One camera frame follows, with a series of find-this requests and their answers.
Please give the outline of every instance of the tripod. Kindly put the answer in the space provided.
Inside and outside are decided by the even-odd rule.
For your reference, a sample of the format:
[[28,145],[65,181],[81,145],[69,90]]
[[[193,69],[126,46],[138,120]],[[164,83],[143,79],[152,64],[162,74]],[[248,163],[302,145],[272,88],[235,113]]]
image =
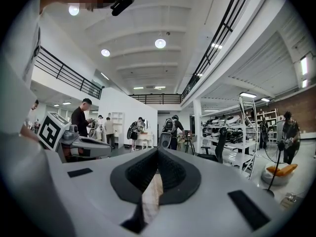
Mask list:
[[194,148],[194,145],[192,144],[191,138],[186,138],[185,141],[187,142],[187,143],[186,143],[186,150],[185,150],[185,152],[186,152],[186,153],[188,152],[188,150],[189,150],[189,142],[190,142],[192,154],[194,155],[196,150],[195,150],[195,148]]

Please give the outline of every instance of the black chair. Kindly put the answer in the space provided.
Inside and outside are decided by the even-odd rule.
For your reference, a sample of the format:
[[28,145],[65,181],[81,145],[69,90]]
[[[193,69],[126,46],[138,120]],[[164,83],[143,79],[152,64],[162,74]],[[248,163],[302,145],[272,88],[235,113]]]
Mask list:
[[217,146],[215,148],[215,155],[209,155],[208,150],[210,149],[210,147],[203,146],[201,148],[204,148],[206,150],[206,154],[198,154],[197,156],[204,158],[204,159],[223,163],[223,149],[225,146],[226,137],[227,137],[227,129],[225,127],[222,127],[220,129],[219,140],[218,140]]

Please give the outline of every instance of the brick wall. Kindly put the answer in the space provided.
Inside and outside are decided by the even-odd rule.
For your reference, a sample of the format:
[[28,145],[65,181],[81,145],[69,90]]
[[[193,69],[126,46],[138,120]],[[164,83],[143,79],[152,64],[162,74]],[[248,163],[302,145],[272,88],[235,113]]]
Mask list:
[[260,106],[257,112],[269,112],[278,109],[278,114],[283,115],[286,111],[292,113],[292,118],[297,121],[301,132],[316,132],[316,87],[308,89],[295,96],[286,98],[284,100],[270,103],[268,106]]

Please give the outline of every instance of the round ceiling light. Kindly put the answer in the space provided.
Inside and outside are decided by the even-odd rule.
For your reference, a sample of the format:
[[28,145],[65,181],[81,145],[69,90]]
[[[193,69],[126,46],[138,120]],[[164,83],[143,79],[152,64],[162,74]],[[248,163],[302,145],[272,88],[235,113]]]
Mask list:
[[164,39],[158,39],[155,42],[157,48],[164,48],[166,46],[166,41]]
[[69,6],[69,13],[70,13],[70,15],[76,16],[76,15],[78,15],[79,11],[80,10],[79,10],[78,6],[73,6],[73,5]]
[[109,57],[109,56],[110,56],[110,51],[108,51],[108,50],[106,50],[106,49],[103,49],[103,50],[101,51],[101,54],[102,54],[103,56],[105,56],[105,57]]

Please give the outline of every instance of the black railing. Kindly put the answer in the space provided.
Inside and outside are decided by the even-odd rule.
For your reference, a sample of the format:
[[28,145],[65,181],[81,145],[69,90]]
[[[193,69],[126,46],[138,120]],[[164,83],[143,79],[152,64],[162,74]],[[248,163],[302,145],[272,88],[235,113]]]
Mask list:
[[181,104],[181,94],[145,94],[145,95],[129,95],[130,97],[144,104]]
[[189,94],[192,88],[196,85],[198,80],[202,77],[205,70],[214,61],[219,51],[233,32],[236,24],[242,16],[241,10],[245,9],[247,0],[231,0],[228,4],[224,17],[210,43],[206,52],[204,53],[197,69],[194,71],[189,83],[182,92],[183,99]]
[[59,79],[90,96],[100,99],[102,88],[72,70],[43,47],[40,47],[39,56],[37,57],[35,66],[56,79]]

